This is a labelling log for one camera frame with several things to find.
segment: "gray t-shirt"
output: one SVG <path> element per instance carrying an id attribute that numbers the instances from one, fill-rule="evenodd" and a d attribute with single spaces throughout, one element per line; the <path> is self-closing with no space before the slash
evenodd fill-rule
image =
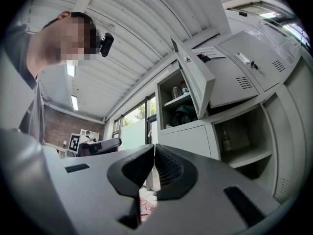
<path id="1" fill-rule="evenodd" d="M 41 144 L 44 143 L 44 102 L 40 94 L 38 80 L 35 79 L 26 67 L 26 57 L 31 35 L 25 32 L 27 25 L 14 26 L 7 30 L 3 47 L 13 66 L 24 81 L 36 94 L 35 100 L 29 106 L 20 125 L 20 130 L 30 134 Z"/>

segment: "corrugated metal ceiling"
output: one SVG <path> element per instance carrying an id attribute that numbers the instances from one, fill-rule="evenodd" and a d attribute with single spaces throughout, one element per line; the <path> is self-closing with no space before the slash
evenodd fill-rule
<path id="1" fill-rule="evenodd" d="M 38 32 L 78 0 L 30 0 L 21 22 Z M 97 55 L 79 62 L 76 76 L 66 78 L 65 66 L 40 74 L 46 101 L 71 107 L 70 94 L 89 117 L 103 118 L 151 67 L 172 51 L 169 35 L 183 42 L 211 26 L 208 11 L 199 0 L 88 0 L 83 12 L 100 33 L 110 32 L 114 44 L 107 58 Z"/>

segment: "black chair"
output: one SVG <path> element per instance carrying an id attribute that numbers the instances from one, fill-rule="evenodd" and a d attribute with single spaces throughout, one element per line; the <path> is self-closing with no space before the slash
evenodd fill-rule
<path id="1" fill-rule="evenodd" d="M 100 141 L 97 143 L 81 143 L 78 148 L 78 157 L 84 157 L 84 150 L 88 149 L 90 156 L 108 154 L 118 151 L 118 147 L 122 144 L 119 138 Z"/>

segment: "person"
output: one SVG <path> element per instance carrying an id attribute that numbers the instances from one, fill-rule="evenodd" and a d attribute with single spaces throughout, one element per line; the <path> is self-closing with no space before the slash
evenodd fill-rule
<path id="1" fill-rule="evenodd" d="M 44 143 L 43 99 L 38 74 L 49 66 L 78 60 L 98 51 L 100 35 L 91 17 L 65 11 L 33 35 L 27 25 L 7 29 L 2 46 L 15 69 L 36 94 L 20 125 L 23 133 Z"/>
<path id="2" fill-rule="evenodd" d="M 90 135 L 90 131 L 87 131 L 87 132 L 86 132 L 86 138 L 89 138 L 89 139 L 90 139 L 89 135 Z"/>

